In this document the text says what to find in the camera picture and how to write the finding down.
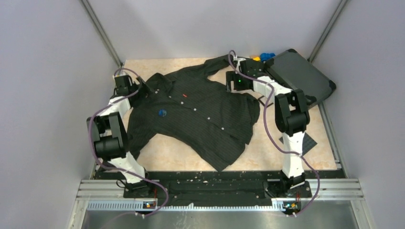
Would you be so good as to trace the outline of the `black pinstriped shirt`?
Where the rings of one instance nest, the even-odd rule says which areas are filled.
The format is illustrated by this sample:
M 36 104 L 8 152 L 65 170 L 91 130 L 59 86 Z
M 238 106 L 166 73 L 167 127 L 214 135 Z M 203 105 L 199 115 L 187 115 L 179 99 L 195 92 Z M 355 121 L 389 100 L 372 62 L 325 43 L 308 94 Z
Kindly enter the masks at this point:
M 129 150 L 138 157 L 156 134 L 189 145 L 215 170 L 222 171 L 244 152 L 260 116 L 260 103 L 248 93 L 231 93 L 209 76 L 228 67 L 227 55 L 163 75 L 145 83 L 147 96 L 136 99 L 128 122 Z M 160 109 L 167 110 L 160 117 Z

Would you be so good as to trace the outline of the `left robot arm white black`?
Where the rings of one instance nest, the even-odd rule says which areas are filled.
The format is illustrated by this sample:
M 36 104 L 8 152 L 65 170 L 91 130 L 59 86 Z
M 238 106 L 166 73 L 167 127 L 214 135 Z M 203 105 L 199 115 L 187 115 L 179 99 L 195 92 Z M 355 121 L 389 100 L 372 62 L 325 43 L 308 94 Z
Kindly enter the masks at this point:
M 119 178 L 117 186 L 126 192 L 149 192 L 149 185 L 144 180 L 147 172 L 130 153 L 128 135 L 123 117 L 131 108 L 128 96 L 136 92 L 136 84 L 127 73 L 114 77 L 115 88 L 107 108 L 86 120 L 90 146 L 94 156 L 105 170 L 119 171 L 124 177 Z

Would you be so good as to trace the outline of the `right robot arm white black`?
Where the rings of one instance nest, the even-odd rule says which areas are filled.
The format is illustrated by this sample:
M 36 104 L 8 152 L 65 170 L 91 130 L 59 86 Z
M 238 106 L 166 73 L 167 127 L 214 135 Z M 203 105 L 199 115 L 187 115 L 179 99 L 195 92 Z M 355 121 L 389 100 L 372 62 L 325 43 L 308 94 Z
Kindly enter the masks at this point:
M 267 104 L 269 102 L 274 104 L 275 124 L 282 134 L 283 147 L 280 148 L 273 138 L 270 140 L 276 149 L 284 154 L 284 161 L 280 172 L 280 182 L 270 182 L 266 189 L 267 194 L 272 198 L 312 197 L 303 168 L 305 160 L 302 157 L 304 137 L 310 122 L 303 91 L 285 87 L 262 73 L 248 76 L 240 68 L 241 63 L 246 59 L 238 57 L 233 52 L 228 53 L 227 59 L 234 70 L 234 73 L 226 79 L 228 91 L 232 88 L 252 90 L 267 98 Z

